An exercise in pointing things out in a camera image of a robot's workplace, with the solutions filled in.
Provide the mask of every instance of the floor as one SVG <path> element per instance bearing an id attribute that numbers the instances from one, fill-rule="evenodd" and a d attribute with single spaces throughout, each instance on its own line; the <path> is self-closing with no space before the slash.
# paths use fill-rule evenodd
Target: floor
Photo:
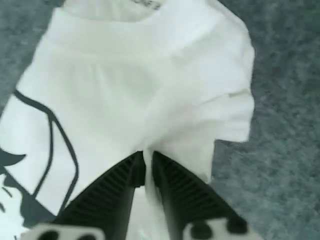
<path id="1" fill-rule="evenodd" d="M 0 0 L 0 112 L 58 2 Z M 318 240 L 320 2 L 221 2 L 250 31 L 256 107 L 248 143 L 217 142 L 212 186 L 265 240 Z"/>

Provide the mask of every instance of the fabric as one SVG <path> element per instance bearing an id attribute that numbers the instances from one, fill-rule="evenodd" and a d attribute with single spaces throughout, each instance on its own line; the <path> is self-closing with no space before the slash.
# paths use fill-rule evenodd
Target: fabric
<path id="1" fill-rule="evenodd" d="M 254 50 L 241 20 L 205 0 L 167 0 L 155 9 L 110 2 L 121 4 L 98 13 L 81 7 L 84 1 L 56 8 L 7 103 L 0 120 L 3 240 L 52 220 L 141 150 L 146 183 L 132 212 L 150 212 L 131 215 L 127 239 L 164 240 L 152 152 L 208 183 L 214 141 L 249 137 Z"/>

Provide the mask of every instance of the printed design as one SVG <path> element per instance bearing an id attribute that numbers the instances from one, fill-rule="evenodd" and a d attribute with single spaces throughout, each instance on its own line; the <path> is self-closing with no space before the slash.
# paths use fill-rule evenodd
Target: printed design
<path id="1" fill-rule="evenodd" d="M 152 8 L 153 10 L 158 10 L 162 6 L 160 2 L 154 0 L 132 0 L 136 4 L 141 4 L 146 8 Z"/>
<path id="2" fill-rule="evenodd" d="M 42 189 L 42 187 L 44 185 L 46 177 L 51 172 L 51 167 L 53 165 L 54 160 L 54 126 L 57 127 L 58 132 L 62 136 L 63 142 L 70 155 L 70 160 L 72 161 L 74 167 L 74 169 L 71 171 L 73 173 L 72 181 L 65 183 L 68 184 L 66 188 L 67 191 L 63 196 L 63 201 L 61 202 L 59 212 L 61 212 L 68 204 L 79 177 L 79 166 L 75 150 L 68 136 L 66 135 L 62 125 L 58 121 L 56 115 L 48 107 L 24 96 L 18 90 L 14 92 L 14 96 L 22 104 L 27 105 L 28 107 L 32 107 L 38 111 L 41 111 L 47 116 L 47 126 L 49 131 L 49 152 L 48 159 L 45 159 L 47 161 L 45 171 L 42 173 L 42 176 L 37 186 L 35 187 L 34 192 L 30 194 L 23 187 L 24 183 L 18 182 L 15 179 L 15 177 L 12 176 L 6 169 L 9 166 L 14 166 L 19 163 L 22 163 L 24 159 L 27 157 L 27 155 L 11 154 L 0 147 L 0 226 L 8 226 L 8 224 L 11 223 L 13 224 L 12 226 L 8 226 L 8 229 L 6 229 L 6 231 L 11 232 L 13 236 L 11 235 L 12 237 L 6 238 L 6 240 L 16 240 L 18 239 L 19 234 L 21 232 L 24 232 L 26 229 L 32 228 L 35 224 L 39 222 L 47 222 L 55 218 L 55 215 L 52 214 L 37 200 L 37 195 L 40 191 L 48 191 L 48 193 L 53 192 L 53 189 Z M 55 168 L 54 171 L 55 172 L 51 172 L 51 174 L 54 174 L 54 176 L 57 175 L 57 177 L 59 177 L 60 173 L 56 172 L 57 168 Z M 25 172 L 24 174 L 30 175 L 30 178 L 33 177 L 32 172 Z M 0 238 L 3 239 L 3 237 L 1 236 L 7 236 L 7 233 L 3 232 L 2 227 L 0 230 Z"/>

